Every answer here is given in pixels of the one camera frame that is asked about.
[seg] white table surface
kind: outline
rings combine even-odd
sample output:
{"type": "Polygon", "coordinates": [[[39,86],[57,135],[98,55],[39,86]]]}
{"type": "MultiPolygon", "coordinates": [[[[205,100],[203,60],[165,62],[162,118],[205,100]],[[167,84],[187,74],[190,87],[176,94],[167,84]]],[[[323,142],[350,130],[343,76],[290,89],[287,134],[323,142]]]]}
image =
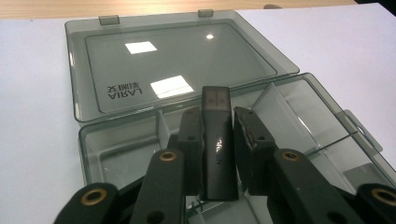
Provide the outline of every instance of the white table surface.
{"type": "MultiPolygon", "coordinates": [[[[238,12],[350,109],[396,167],[393,15],[379,4],[238,12]]],[[[51,223],[83,187],[66,21],[0,21],[0,223],[51,223]]]]}

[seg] box latch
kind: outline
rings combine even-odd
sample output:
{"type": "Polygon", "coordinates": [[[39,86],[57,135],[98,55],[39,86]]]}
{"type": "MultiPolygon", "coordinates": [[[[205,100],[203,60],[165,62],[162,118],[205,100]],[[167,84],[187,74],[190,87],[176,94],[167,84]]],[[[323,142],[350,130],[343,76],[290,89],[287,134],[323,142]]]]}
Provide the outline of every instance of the box latch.
{"type": "Polygon", "coordinates": [[[370,145],[371,148],[375,148],[375,150],[378,152],[382,151],[383,148],[381,145],[379,145],[379,143],[373,138],[373,136],[367,131],[367,129],[350,110],[344,110],[342,112],[336,113],[335,116],[340,120],[340,122],[344,125],[349,134],[355,138],[355,140],[357,140],[356,138],[360,136],[361,143],[366,143],[364,145],[370,145]]]}

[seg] transparent box lid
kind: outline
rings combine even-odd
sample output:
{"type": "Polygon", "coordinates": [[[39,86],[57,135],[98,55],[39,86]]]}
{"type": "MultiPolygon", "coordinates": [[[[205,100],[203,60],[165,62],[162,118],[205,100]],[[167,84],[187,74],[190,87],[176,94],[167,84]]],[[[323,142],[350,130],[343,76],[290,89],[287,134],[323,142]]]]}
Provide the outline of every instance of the transparent box lid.
{"type": "Polygon", "coordinates": [[[75,117],[97,122],[236,88],[298,67],[234,11],[69,21],[75,117]]]}

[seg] black plastic part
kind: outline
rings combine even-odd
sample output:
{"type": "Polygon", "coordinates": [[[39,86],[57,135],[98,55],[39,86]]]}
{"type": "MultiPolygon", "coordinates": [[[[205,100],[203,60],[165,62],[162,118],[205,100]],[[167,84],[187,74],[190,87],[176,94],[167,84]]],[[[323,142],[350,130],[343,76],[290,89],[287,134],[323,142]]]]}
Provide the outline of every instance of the black plastic part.
{"type": "Polygon", "coordinates": [[[134,204],[136,203],[143,180],[144,177],[140,177],[133,183],[119,190],[119,208],[121,210],[121,214],[118,223],[128,223],[129,219],[131,219],[131,215],[134,212],[134,204]]]}
{"type": "Polygon", "coordinates": [[[178,134],[172,133],[171,136],[169,136],[168,146],[166,148],[177,148],[177,139],[178,134]]]}
{"type": "Polygon", "coordinates": [[[203,201],[238,199],[233,148],[230,91],[226,87],[203,87],[204,124],[203,201]]]}
{"type": "Polygon", "coordinates": [[[119,192],[117,188],[107,183],[94,183],[79,190],[70,199],[54,223],[116,223],[119,216],[119,192]]]}
{"type": "Polygon", "coordinates": [[[235,160],[242,189],[250,195],[267,195],[271,183],[268,161],[277,150],[274,137],[257,114],[243,107],[234,110],[235,160]]]}
{"type": "Polygon", "coordinates": [[[396,223],[396,190],[379,184],[358,188],[356,210],[366,223],[396,223]]]}
{"type": "Polygon", "coordinates": [[[271,219],[275,224],[295,223],[294,215],[289,204],[278,201],[273,197],[267,198],[267,208],[270,212],[271,219]]]}
{"type": "Polygon", "coordinates": [[[153,155],[130,224],[184,223],[184,162],[183,153],[176,149],[153,155]]]}
{"type": "Polygon", "coordinates": [[[280,149],[272,166],[296,223],[363,223],[303,153],[280,149]]]}
{"type": "Polygon", "coordinates": [[[336,186],[333,186],[335,188],[335,190],[337,190],[337,192],[344,198],[344,200],[349,204],[349,206],[351,206],[353,209],[355,209],[356,204],[355,204],[355,195],[346,192],[343,189],[339,189],[336,186]]]}
{"type": "Polygon", "coordinates": [[[186,195],[198,195],[202,188],[202,155],[204,151],[199,107],[188,109],[183,113],[177,148],[183,152],[186,160],[184,173],[186,195]]]}

